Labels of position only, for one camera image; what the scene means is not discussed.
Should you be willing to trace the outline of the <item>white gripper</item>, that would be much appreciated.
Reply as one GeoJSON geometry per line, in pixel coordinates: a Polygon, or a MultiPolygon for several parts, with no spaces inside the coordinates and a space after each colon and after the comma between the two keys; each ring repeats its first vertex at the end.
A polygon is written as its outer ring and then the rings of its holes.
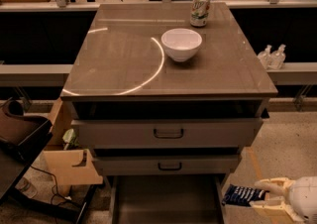
{"type": "Polygon", "coordinates": [[[317,224],[317,176],[304,176],[296,181],[288,177],[261,179],[255,188],[287,197],[290,205],[282,200],[252,201],[251,207],[262,217],[275,224],[317,224]]]}

